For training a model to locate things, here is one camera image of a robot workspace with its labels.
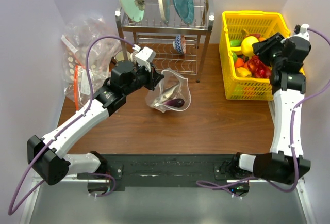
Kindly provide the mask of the yellow plastic basket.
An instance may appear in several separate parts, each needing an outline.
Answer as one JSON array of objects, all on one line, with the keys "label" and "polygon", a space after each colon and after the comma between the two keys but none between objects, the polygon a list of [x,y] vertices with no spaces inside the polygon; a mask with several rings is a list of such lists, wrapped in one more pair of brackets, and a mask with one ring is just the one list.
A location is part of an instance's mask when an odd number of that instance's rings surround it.
[{"label": "yellow plastic basket", "polygon": [[277,90],[287,89],[304,94],[307,30],[298,25],[291,34],[276,12],[223,12],[219,53],[226,98],[271,101]]}]

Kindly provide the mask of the metal dish rack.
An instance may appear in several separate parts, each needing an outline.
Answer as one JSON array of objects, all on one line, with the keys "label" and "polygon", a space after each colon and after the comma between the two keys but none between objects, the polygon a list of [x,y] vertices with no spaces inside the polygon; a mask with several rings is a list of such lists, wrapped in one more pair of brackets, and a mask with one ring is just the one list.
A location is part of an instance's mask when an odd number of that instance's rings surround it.
[{"label": "metal dish rack", "polygon": [[[134,43],[148,46],[156,52],[154,65],[161,71],[166,68],[200,82],[208,45],[215,21],[213,0],[193,0],[194,20],[185,24],[170,6],[168,25],[161,20],[158,0],[146,0],[146,10],[141,22],[132,21],[118,6],[114,15],[120,37],[133,37]],[[179,54],[173,47],[177,35],[184,35],[186,53]]]}]

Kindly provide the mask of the clear zip top bag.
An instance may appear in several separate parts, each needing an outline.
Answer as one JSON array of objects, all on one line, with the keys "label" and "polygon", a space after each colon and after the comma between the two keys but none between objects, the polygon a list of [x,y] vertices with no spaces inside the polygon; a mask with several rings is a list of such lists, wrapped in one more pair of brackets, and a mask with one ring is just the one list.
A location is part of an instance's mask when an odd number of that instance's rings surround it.
[{"label": "clear zip top bag", "polygon": [[164,78],[145,98],[147,106],[162,113],[185,111],[191,104],[188,79],[172,69],[163,69],[161,74]]}]

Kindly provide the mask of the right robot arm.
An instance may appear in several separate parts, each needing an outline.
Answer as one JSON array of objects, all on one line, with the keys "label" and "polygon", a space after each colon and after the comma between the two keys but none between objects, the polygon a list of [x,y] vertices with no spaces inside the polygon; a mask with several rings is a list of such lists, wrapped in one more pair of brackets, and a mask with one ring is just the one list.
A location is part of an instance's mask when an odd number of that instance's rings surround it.
[{"label": "right robot arm", "polygon": [[311,50],[307,31],[284,38],[280,33],[253,44],[253,52],[271,66],[270,83],[275,104],[274,137],[269,153],[237,153],[229,165],[235,179],[254,176],[267,181],[294,185],[306,174],[311,162],[304,159],[301,145],[301,109],[306,77],[300,72]]}]

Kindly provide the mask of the yellow toy lemon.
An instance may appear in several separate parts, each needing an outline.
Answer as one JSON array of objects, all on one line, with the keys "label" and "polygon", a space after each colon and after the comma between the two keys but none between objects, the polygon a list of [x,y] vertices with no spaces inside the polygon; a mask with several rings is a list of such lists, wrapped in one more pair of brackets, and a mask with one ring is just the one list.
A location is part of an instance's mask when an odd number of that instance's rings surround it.
[{"label": "yellow toy lemon", "polygon": [[253,44],[258,42],[259,40],[254,36],[248,36],[244,38],[241,43],[242,54],[247,57],[252,57],[254,55]]}]

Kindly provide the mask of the grey patterned bowl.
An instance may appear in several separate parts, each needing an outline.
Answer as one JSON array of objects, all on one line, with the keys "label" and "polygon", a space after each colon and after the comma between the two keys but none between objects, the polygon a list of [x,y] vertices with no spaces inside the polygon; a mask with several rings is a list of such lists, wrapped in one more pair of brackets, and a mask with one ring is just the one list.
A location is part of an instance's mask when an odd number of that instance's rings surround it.
[{"label": "grey patterned bowl", "polygon": [[133,62],[133,63],[136,63],[136,55],[137,55],[137,51],[135,51],[135,50],[133,50],[133,52],[130,54],[130,60],[131,60],[131,62]]}]

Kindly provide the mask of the orange toy fruit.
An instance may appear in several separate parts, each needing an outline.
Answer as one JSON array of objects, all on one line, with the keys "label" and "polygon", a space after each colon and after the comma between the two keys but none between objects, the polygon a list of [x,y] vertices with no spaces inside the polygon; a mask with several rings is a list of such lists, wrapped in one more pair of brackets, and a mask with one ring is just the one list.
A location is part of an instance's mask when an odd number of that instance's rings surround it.
[{"label": "orange toy fruit", "polygon": [[236,62],[234,63],[234,67],[235,67],[235,69],[236,68],[241,68],[241,67],[244,67],[244,64],[245,64],[244,59],[241,58],[241,57],[238,57]]}]

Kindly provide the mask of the orange zipper bag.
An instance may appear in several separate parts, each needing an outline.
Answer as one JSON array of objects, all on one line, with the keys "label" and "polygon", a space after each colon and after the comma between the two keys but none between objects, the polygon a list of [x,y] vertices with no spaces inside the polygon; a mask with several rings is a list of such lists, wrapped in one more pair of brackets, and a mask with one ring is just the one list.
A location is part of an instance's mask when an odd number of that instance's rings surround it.
[{"label": "orange zipper bag", "polygon": [[[89,72],[93,93],[96,93],[104,81],[110,77],[110,72],[95,70],[94,65]],[[64,90],[65,95],[74,102],[75,110],[80,110],[90,99],[91,93],[86,70],[82,66],[76,65],[68,71],[68,77],[68,86]]]}]

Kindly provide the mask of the pile of clear bags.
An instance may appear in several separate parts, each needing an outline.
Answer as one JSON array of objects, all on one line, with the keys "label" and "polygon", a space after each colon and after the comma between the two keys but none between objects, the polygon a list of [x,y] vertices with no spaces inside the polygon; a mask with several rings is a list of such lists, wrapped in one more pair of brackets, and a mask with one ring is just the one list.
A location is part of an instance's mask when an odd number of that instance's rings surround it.
[{"label": "pile of clear bags", "polygon": [[[98,38],[113,36],[114,32],[99,13],[82,14],[72,19],[64,28],[61,41],[66,48],[62,66],[64,79],[68,82],[68,71],[76,65],[85,66],[86,54],[90,45]],[[103,39],[93,45],[88,65],[95,70],[109,71],[112,57],[121,50],[121,41],[117,39]]]}]

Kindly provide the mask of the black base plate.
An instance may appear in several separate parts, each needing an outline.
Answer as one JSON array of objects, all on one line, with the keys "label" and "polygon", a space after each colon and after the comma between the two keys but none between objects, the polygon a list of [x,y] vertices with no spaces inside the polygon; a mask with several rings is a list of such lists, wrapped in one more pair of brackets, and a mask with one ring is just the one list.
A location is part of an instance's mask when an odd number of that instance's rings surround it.
[{"label": "black base plate", "polygon": [[230,172],[231,154],[105,154],[115,189],[127,187],[196,187],[205,180],[225,184],[249,174]]}]

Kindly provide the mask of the purple toy eggplant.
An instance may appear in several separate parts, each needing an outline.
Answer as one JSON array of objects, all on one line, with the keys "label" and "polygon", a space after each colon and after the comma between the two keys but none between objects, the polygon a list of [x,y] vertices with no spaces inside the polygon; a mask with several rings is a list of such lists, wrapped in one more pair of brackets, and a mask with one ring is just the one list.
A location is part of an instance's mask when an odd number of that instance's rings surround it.
[{"label": "purple toy eggplant", "polygon": [[184,106],[184,104],[185,104],[185,100],[182,98],[172,99],[163,102],[163,105],[175,107],[175,108],[181,108]]}]

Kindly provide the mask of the yellow toy pepper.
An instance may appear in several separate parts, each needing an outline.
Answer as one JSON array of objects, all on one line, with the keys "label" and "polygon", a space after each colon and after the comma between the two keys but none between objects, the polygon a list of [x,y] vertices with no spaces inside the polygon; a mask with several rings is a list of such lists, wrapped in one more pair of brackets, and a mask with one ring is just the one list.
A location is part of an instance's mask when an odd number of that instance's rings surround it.
[{"label": "yellow toy pepper", "polygon": [[238,67],[235,69],[235,72],[236,72],[236,76],[240,78],[249,78],[252,76],[251,71],[245,67]]}]

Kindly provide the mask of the blue patterned bowl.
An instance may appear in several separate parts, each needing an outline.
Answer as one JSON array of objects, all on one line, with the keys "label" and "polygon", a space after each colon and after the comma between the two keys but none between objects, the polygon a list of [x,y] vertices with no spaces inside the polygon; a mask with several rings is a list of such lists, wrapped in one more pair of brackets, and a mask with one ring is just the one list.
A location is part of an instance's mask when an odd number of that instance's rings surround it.
[{"label": "blue patterned bowl", "polygon": [[184,35],[177,35],[173,41],[173,47],[179,54],[186,53],[186,41]]}]

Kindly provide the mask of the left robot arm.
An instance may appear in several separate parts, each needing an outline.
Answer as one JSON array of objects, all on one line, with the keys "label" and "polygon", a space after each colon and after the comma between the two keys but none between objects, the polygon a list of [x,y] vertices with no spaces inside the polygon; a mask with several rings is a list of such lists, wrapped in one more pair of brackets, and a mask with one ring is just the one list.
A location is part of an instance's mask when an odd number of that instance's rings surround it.
[{"label": "left robot arm", "polygon": [[135,67],[130,61],[119,62],[93,98],[75,115],[42,138],[34,135],[28,140],[29,165],[48,185],[55,185],[71,174],[89,173],[96,179],[103,178],[108,162],[99,153],[73,155],[68,151],[94,126],[121,108],[129,94],[142,87],[154,90],[163,78],[153,64]]}]

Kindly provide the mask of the cream enamel mug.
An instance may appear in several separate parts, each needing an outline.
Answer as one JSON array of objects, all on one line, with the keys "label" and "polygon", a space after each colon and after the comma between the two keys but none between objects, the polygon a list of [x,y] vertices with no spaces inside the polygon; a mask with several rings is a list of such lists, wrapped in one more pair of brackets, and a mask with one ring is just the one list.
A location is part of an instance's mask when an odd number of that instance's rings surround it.
[{"label": "cream enamel mug", "polygon": [[[126,57],[128,60],[130,60],[130,52],[127,51],[126,52]],[[113,57],[112,61],[114,64],[117,64],[119,61],[124,61],[125,57],[124,57],[124,53],[123,51],[119,51],[115,54],[115,56]]]}]

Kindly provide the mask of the green toy fruit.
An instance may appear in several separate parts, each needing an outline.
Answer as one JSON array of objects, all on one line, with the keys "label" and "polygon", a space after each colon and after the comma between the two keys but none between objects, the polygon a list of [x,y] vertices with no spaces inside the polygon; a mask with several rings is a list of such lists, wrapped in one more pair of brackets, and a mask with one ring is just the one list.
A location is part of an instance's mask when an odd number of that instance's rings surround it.
[{"label": "green toy fruit", "polygon": [[242,40],[239,40],[239,39],[237,39],[237,40],[231,40],[229,42],[229,44],[230,44],[231,47],[241,47],[241,43],[242,43]]}]

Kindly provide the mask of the aluminium frame rail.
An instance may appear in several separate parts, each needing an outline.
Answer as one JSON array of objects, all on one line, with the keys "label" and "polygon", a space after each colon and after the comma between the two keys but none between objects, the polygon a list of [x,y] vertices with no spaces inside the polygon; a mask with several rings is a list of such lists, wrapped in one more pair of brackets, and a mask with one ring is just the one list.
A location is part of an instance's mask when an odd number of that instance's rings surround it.
[{"label": "aluminium frame rail", "polygon": [[44,138],[33,136],[27,143],[28,163],[49,185],[77,174],[88,181],[88,192],[101,197],[127,187],[204,187],[228,192],[236,198],[248,195],[255,179],[292,184],[304,175],[310,161],[283,152],[266,154],[58,155]]}]

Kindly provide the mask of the grey toy fish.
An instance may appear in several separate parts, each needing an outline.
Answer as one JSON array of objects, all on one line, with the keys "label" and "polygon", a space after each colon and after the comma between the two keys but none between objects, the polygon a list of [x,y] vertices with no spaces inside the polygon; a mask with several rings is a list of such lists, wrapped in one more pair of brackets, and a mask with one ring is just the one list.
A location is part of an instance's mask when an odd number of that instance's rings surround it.
[{"label": "grey toy fish", "polygon": [[167,89],[164,90],[163,93],[160,94],[159,97],[157,97],[152,103],[151,107],[157,106],[158,104],[162,104],[163,102],[169,100],[174,93],[179,89],[180,83],[177,83]]}]

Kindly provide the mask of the red toy lobster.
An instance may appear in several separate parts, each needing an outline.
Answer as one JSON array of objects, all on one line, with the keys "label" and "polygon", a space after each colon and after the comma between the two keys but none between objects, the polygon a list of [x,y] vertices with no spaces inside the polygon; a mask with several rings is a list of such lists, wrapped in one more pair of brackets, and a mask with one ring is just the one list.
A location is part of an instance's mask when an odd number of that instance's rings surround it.
[{"label": "red toy lobster", "polygon": [[271,76],[271,69],[261,62],[256,55],[252,56],[244,66],[251,72],[254,78],[269,79]]}]

